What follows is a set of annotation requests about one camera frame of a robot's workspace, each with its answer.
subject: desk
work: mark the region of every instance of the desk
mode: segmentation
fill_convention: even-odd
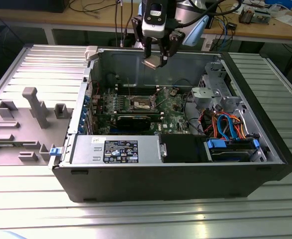
[[[83,0],[84,3],[92,3],[95,0]],[[97,4],[96,8],[112,4],[113,1],[106,0]],[[223,2],[221,8],[223,11],[229,9],[229,4],[235,3],[235,0]],[[137,3],[133,4],[133,16],[138,13]],[[72,4],[75,9],[82,9],[80,1]],[[123,23],[126,24],[130,15],[130,3],[124,3]],[[83,31],[106,31],[115,32],[114,16],[115,7],[111,6],[99,11],[99,19],[86,15],[82,12],[75,12],[67,8],[63,13],[51,13],[41,11],[26,10],[6,10],[0,9],[0,17],[9,25],[39,27],[43,28],[47,37],[48,44],[56,44],[53,29],[83,30]],[[229,21],[238,24],[234,40],[257,41],[271,43],[292,44],[292,26],[284,24],[276,19],[271,19],[269,25],[262,24],[240,24],[238,15],[235,13],[227,15]],[[117,14],[117,22],[120,23],[120,14]],[[132,33],[131,25],[128,26],[128,33]],[[217,21],[214,21],[211,29],[206,29],[202,38],[205,38],[202,49],[209,50],[209,47],[215,38],[222,34]]]

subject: floor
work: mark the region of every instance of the floor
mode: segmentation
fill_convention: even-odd
[[[46,44],[44,31],[39,28],[22,28],[12,27],[12,30],[25,42],[31,44]],[[5,73],[16,54],[22,48],[22,44],[15,36],[5,27],[0,28],[0,78]],[[98,46],[115,46],[114,33],[109,32],[88,32],[87,36],[83,31],[76,30],[55,30],[55,37],[60,45],[98,45]],[[194,48],[200,50],[203,39]],[[233,41],[223,51],[238,52],[241,42]],[[243,52],[249,52],[250,49],[241,49]],[[265,53],[275,65],[282,71],[291,56],[282,44],[266,43],[260,53]],[[292,83],[292,70],[288,75],[289,81]]]

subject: table leg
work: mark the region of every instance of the table leg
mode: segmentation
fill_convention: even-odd
[[[50,28],[50,27],[44,27],[43,30],[45,32],[47,43],[49,45],[56,45],[56,40],[55,40],[55,37],[54,37],[54,34],[53,34],[53,29]]]
[[[215,34],[207,34],[204,36],[204,42],[201,51],[210,51],[213,40],[216,38]]]

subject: power supply label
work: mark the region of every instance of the power supply label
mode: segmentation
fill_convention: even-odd
[[[106,140],[104,163],[138,163],[138,141]]]

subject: blue latch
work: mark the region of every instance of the blue latch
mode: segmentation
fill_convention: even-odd
[[[223,139],[210,139],[207,146],[208,148],[226,148],[226,143]]]
[[[50,156],[61,156],[63,153],[63,147],[51,148]]]
[[[254,143],[254,145],[255,145],[256,148],[259,148],[260,147],[260,143],[258,142],[257,139],[254,139],[253,140],[253,143]]]

